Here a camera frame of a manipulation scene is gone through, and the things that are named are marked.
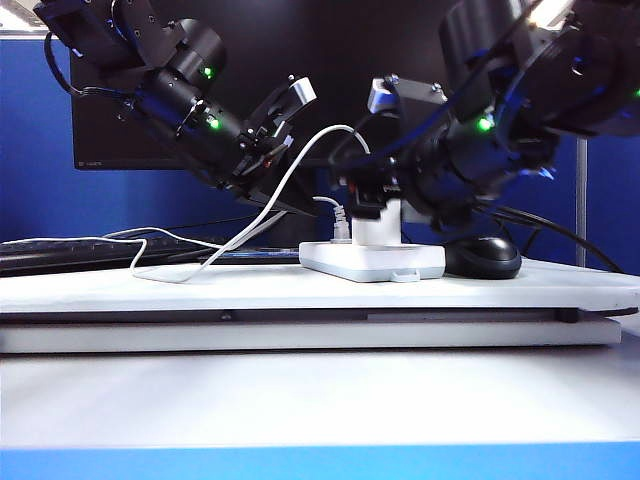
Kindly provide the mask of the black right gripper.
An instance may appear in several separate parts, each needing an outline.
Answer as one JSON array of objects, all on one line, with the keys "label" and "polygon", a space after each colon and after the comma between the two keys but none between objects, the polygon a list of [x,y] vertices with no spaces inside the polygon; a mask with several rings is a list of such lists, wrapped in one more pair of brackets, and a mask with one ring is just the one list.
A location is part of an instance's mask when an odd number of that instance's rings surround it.
[{"label": "black right gripper", "polygon": [[414,143],[420,138],[420,125],[394,120],[397,137],[371,150],[360,130],[374,117],[364,117],[355,127],[344,126],[345,136],[332,150],[332,187],[350,192],[350,215],[354,219],[379,220],[383,200],[416,196]]}]

